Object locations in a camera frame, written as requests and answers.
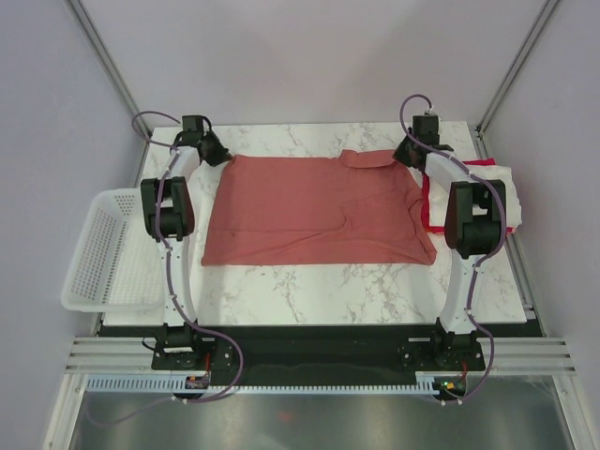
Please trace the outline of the pink t shirt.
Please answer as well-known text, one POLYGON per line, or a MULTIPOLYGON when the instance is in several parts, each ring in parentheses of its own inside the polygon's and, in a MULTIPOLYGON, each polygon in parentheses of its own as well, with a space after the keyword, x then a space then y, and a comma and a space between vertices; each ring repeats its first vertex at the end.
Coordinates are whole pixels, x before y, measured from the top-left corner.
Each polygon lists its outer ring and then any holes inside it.
POLYGON ((220 177, 202 265, 430 266, 437 250, 422 205, 390 150, 236 156, 220 177))

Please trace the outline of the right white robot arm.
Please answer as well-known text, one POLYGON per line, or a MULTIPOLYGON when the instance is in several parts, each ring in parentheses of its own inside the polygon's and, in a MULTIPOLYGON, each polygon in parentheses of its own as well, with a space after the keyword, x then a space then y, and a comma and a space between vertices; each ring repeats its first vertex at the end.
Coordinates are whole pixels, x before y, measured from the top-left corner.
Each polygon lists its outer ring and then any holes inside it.
POLYGON ((405 138, 395 150, 395 161, 420 171, 448 194, 443 227, 452 263, 439 322, 447 334, 469 335, 477 329, 478 281, 506 237, 505 185, 475 174, 450 146, 440 144, 437 115, 425 112, 409 126, 400 124, 405 138))

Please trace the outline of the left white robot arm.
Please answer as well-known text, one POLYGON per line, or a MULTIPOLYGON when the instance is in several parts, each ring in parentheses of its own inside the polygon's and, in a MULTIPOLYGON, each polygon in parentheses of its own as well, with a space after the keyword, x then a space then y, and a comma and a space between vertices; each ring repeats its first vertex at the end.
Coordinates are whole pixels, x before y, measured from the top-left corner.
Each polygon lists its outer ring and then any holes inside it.
POLYGON ((163 322, 188 325, 197 330, 198 314, 193 304, 189 249, 196 227, 194 206, 188 190, 191 175, 206 163, 216 167, 233 158, 204 115, 185 115, 172 142, 150 139, 169 149, 160 176, 141 181, 142 214, 147 234, 156 242, 164 287, 163 322))

